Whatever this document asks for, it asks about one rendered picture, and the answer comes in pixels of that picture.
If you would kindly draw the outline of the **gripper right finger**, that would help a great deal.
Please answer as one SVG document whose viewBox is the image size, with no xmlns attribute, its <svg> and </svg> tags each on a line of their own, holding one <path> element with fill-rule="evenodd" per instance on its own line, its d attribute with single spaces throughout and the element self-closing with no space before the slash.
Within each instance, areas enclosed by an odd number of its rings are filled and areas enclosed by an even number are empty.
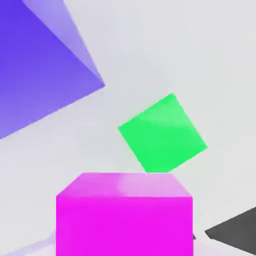
<svg viewBox="0 0 256 256">
<path fill-rule="evenodd" d="M 232 252 L 206 245 L 193 235 L 193 256 L 234 256 Z"/>
</svg>

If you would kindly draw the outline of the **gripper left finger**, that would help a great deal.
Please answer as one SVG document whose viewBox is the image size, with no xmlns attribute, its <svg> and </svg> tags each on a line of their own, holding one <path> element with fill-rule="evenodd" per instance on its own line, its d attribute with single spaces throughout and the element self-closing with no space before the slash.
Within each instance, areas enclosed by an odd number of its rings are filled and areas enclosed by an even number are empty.
<svg viewBox="0 0 256 256">
<path fill-rule="evenodd" d="M 8 252 L 4 254 L 3 256 L 27 256 L 30 253 L 34 253 L 40 249 L 43 249 L 47 246 L 51 246 L 55 244 L 56 242 L 56 230 L 54 230 L 50 236 L 46 239 L 37 241 L 35 243 L 26 245 L 18 250 Z"/>
</svg>

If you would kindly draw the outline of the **small magenta cube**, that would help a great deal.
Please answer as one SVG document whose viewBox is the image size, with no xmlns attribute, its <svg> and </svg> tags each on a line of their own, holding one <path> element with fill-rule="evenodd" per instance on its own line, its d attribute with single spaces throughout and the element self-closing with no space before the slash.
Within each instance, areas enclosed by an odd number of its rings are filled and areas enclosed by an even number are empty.
<svg viewBox="0 0 256 256">
<path fill-rule="evenodd" d="M 193 256 L 193 197 L 170 173 L 82 173 L 56 196 L 56 256 Z"/>
</svg>

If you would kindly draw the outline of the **small green cube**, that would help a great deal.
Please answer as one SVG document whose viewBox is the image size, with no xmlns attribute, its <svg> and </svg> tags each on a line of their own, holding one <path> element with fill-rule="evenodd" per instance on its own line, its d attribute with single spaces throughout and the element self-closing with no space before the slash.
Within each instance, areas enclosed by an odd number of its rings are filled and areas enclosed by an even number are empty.
<svg viewBox="0 0 256 256">
<path fill-rule="evenodd" d="M 168 173 L 207 148 L 174 93 L 118 130 L 147 173 Z"/>
</svg>

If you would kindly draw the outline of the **large purple box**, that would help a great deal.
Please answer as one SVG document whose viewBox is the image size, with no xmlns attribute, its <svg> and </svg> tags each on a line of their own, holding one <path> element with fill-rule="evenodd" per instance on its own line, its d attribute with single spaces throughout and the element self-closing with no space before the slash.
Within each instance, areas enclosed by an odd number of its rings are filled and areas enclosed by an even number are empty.
<svg viewBox="0 0 256 256">
<path fill-rule="evenodd" d="M 103 87 L 64 0 L 0 0 L 0 139 Z"/>
</svg>

